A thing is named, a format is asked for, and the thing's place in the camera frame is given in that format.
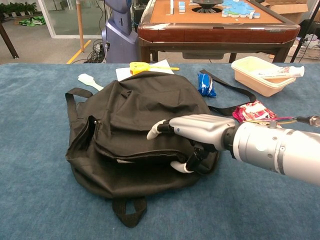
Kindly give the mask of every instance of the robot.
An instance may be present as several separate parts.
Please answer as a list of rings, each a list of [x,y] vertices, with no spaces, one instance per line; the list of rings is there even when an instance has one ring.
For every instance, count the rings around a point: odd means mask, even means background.
[[[140,60],[138,34],[132,31],[131,0],[104,0],[112,9],[111,17],[102,30],[107,63],[129,64]]]
[[[320,116],[294,120],[320,127]],[[231,118],[194,114],[157,122],[147,139],[159,134],[180,135],[194,146],[186,163],[170,163],[184,174],[196,171],[210,152],[227,150],[238,161],[320,186],[319,133],[282,128],[276,121],[236,125]]]

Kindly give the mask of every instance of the yellow floor line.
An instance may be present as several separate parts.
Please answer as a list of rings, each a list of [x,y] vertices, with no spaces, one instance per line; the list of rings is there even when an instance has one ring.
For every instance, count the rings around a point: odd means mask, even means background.
[[[89,43],[91,43],[91,40],[88,40],[83,47],[86,48],[89,45]],[[79,49],[79,51],[77,51],[76,54],[73,55],[73,57],[70,58],[70,60],[66,64],[71,64],[79,56],[80,53],[81,49]]]

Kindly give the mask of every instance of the toothpaste tube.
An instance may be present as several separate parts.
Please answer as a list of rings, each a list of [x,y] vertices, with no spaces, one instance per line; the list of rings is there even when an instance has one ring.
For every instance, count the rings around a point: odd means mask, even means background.
[[[263,79],[299,78],[304,76],[305,67],[285,66],[271,69],[260,69],[252,71],[252,74]]]

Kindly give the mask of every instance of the blue carpet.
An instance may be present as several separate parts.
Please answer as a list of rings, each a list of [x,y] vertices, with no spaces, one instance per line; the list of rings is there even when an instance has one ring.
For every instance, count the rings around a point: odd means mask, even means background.
[[[0,240],[320,238],[320,187],[240,163],[228,152],[221,154],[215,173],[196,185],[149,196],[139,225],[125,227],[111,201],[86,191],[71,172],[65,159],[64,96],[74,87],[96,92],[78,75],[89,74],[105,86],[124,66],[0,65]],[[230,64],[176,66],[195,86],[204,68],[246,88],[234,80]],[[305,64],[304,77],[272,97],[257,97],[279,116],[320,114],[319,75],[319,64]],[[247,101],[218,84],[215,88],[217,98],[206,98],[211,105]],[[320,132],[301,123],[288,127]]]

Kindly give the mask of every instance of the white brush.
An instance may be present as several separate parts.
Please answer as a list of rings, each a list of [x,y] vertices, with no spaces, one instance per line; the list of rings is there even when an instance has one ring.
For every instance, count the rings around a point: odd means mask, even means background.
[[[78,77],[78,80],[80,82],[82,82],[85,85],[91,86],[95,89],[97,89],[98,91],[101,91],[102,89],[104,89],[102,86],[100,86],[99,84],[97,84],[94,80],[94,78],[88,74],[80,74]]]

